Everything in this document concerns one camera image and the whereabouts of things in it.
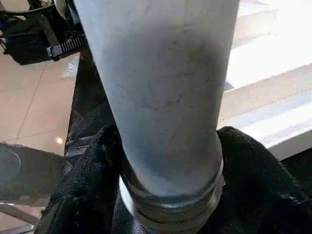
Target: metal pole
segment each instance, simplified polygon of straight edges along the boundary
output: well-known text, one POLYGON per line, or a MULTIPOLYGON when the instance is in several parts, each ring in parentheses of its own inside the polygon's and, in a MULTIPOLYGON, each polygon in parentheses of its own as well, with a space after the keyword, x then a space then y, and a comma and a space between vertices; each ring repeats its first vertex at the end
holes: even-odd
POLYGON ((153 233, 215 209, 215 133, 239 0, 74 0, 127 161, 120 190, 153 233))

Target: beige floor tile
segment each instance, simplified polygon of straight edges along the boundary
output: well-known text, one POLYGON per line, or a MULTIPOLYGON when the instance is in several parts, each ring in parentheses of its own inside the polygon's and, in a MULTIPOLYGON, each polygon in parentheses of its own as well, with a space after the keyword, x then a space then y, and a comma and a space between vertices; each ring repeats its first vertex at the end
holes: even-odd
POLYGON ((64 131, 56 130, 19 138, 16 141, 16 144, 21 144, 34 149, 44 150, 63 156, 66 137, 67 129, 64 129, 64 131))
POLYGON ((53 130, 66 131, 74 86, 74 78, 39 84, 19 137, 53 130))
POLYGON ((45 207, 30 207, 22 205, 16 205, 15 207, 37 218, 41 218, 41 211, 45 209, 45 207))
MULTIPOLYGON (((37 218, 41 218, 41 211, 45 209, 44 207, 30 207, 30 206, 22 206, 17 205, 16 208, 25 211, 37 218)), ((18 220, 16 218, 13 218, 9 215, 0 213, 0 231, 7 230, 10 228, 15 228, 18 226, 22 226, 27 224, 26 222, 23 222, 21 220, 18 220)))
POLYGON ((68 77, 76 77, 76 74, 74 74, 73 76, 67 76, 66 73, 64 73, 64 71, 68 70, 68 68, 73 68, 72 62, 74 59, 76 59, 75 57, 79 57, 79 53, 63 58, 56 62, 52 60, 47 61, 46 68, 42 74, 41 82, 49 82, 66 79, 68 77))
POLYGON ((8 216, 6 214, 0 213, 0 231, 7 230, 10 228, 16 228, 27 224, 21 220, 8 216))
POLYGON ((0 141, 17 138, 35 89, 0 92, 0 141))
POLYGON ((0 55, 0 91, 37 86, 46 62, 21 66, 10 55, 0 55))

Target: tile floor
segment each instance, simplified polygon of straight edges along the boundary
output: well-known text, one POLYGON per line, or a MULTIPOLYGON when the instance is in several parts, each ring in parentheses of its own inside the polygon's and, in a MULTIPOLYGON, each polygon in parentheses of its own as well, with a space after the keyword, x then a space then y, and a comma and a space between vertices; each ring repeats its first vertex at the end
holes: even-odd
MULTIPOLYGON (((78 54, 58 62, 20 66, 2 52, 0 50, 0 141, 63 155, 75 76, 63 77, 62 73, 78 54)), ((42 210, 18 208, 38 217, 42 210)), ((25 223, 0 213, 0 231, 22 224, 25 223)))

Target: white step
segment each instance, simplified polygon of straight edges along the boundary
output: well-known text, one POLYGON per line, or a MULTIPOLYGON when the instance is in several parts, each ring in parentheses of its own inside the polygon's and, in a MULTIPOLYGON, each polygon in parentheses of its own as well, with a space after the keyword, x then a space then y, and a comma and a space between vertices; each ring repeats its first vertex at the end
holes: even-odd
POLYGON ((312 63, 312 43, 268 35, 231 50, 227 82, 240 88, 312 63))
MULTIPOLYGON (((261 8, 245 9, 248 4, 241 3, 238 20, 242 15, 253 14, 261 8)), ((276 5, 270 7, 277 9, 270 34, 232 47, 227 82, 233 88, 244 87, 312 63, 312 32, 309 29, 312 2, 291 0, 280 3, 277 8, 276 5)))
POLYGON ((269 34, 277 8, 256 1, 241 1, 234 30, 233 46, 269 34))

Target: gray metal tube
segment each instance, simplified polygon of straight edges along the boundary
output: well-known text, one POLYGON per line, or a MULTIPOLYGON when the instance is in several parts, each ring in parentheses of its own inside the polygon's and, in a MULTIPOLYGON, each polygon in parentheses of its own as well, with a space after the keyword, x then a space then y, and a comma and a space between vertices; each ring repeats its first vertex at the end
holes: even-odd
POLYGON ((125 203, 156 233, 204 213, 194 233, 221 193, 215 130, 239 0, 74 2, 129 162, 125 203))

